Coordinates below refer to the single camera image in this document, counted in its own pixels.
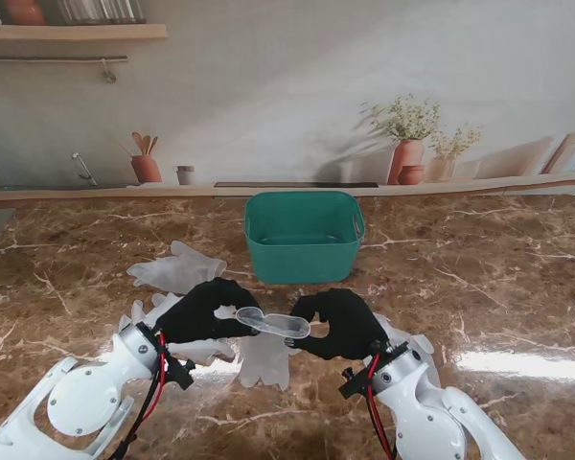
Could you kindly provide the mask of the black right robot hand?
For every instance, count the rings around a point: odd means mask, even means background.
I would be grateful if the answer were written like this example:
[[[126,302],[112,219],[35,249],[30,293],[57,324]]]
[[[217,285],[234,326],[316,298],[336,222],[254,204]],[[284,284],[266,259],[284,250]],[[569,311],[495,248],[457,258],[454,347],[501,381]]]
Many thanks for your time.
[[[315,315],[329,325],[324,337],[286,338],[290,349],[298,349],[325,360],[342,357],[365,359],[389,339],[380,322],[365,301],[346,288],[331,288],[314,295],[301,296],[294,304],[291,316],[311,322]]]

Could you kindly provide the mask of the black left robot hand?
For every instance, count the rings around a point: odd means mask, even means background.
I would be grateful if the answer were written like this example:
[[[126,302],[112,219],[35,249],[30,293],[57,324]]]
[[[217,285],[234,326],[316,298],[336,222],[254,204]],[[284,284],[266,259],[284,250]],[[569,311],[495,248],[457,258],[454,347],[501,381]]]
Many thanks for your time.
[[[237,319],[219,319],[220,307],[259,307],[254,296],[234,280],[220,277],[195,286],[167,312],[153,328],[164,335],[167,343],[189,343],[197,340],[254,336],[259,332]]]

